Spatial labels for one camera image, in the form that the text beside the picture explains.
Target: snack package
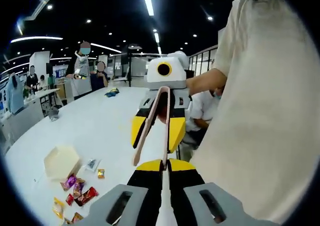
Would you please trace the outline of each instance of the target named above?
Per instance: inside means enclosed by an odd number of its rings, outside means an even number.
[[[98,160],[96,158],[90,158],[90,160],[88,161],[88,163],[85,166],[85,169],[90,170],[92,172],[95,172],[99,163],[100,163],[100,160]]]
[[[82,194],[82,189],[85,185],[85,180],[82,178],[77,178],[73,187],[73,197],[76,199]]]
[[[54,202],[53,202],[52,210],[60,219],[62,219],[64,217],[64,207],[65,207],[65,205],[64,205],[63,202],[61,202],[56,197],[53,200],[54,200]]]
[[[71,221],[72,224],[82,220],[84,217],[82,217],[79,213],[75,213],[74,216],[73,216],[73,219]]]
[[[70,220],[64,218],[63,224],[72,225],[73,223]]]
[[[104,178],[105,178],[105,170],[98,169],[98,179],[104,179]]]
[[[66,197],[66,203],[71,206],[72,203],[74,202],[74,197],[71,195],[71,193],[69,193],[68,197]]]
[[[66,182],[61,182],[60,184],[64,191],[68,191],[76,183],[76,180],[77,178],[71,174]]]
[[[93,197],[98,196],[99,193],[94,187],[90,187],[88,191],[84,192],[80,197],[76,198],[74,201],[80,207],[89,202]]]

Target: glass window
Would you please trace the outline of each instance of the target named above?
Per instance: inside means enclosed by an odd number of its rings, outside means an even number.
[[[192,58],[192,68],[191,68],[191,70],[193,70],[193,71],[196,70],[196,62],[197,62],[197,56],[194,56]]]
[[[192,61],[193,61],[193,57],[189,58],[189,70],[192,70]]]
[[[212,49],[212,50],[210,51],[209,69],[212,69],[212,67],[213,67],[212,63],[213,63],[213,61],[214,61],[214,59],[215,59],[216,51],[217,51],[216,49]]]
[[[209,64],[209,51],[203,53],[201,74],[208,71],[208,64]]]
[[[196,60],[195,76],[198,76],[201,73],[201,61],[202,61],[202,54],[199,54]]]

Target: white shirt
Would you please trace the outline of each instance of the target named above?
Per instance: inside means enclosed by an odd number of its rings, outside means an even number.
[[[198,127],[193,119],[202,119],[210,124],[219,105],[219,99],[213,97],[209,90],[196,93],[192,96],[192,109],[190,119],[186,122],[186,131],[198,131]]]
[[[216,117],[191,159],[250,216],[282,224],[320,152],[320,60],[283,0],[235,0],[214,67],[227,76]]]

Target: white counter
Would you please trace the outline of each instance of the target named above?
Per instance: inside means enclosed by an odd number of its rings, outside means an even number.
[[[118,184],[127,184],[135,170],[132,165],[134,149],[131,146],[131,121],[138,111],[146,88],[119,87],[115,97],[104,94],[110,88],[90,93],[60,109],[60,118],[51,122],[41,120],[22,135],[5,156],[8,172],[21,198],[45,225],[57,226],[60,219],[53,213],[54,197],[65,202],[67,195],[59,183],[49,181],[45,175],[44,157],[56,145],[74,146],[83,163],[90,158],[101,159],[99,169],[105,169],[105,179],[97,172],[80,170],[77,174],[86,180],[83,192],[93,186],[99,196],[83,207],[66,204],[64,216],[72,219],[75,212],[87,216],[90,205]],[[155,121],[142,150],[140,164],[161,159],[163,156],[165,125]],[[162,206],[158,226],[177,225],[170,205],[168,178],[162,191]]]

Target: face mask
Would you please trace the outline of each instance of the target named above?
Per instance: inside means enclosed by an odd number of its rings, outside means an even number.
[[[222,97],[222,96],[217,95],[216,93],[214,93],[214,96],[215,96],[218,100],[220,100],[221,97]]]
[[[82,47],[80,49],[80,52],[83,53],[84,55],[88,55],[90,53],[90,48],[89,47]]]

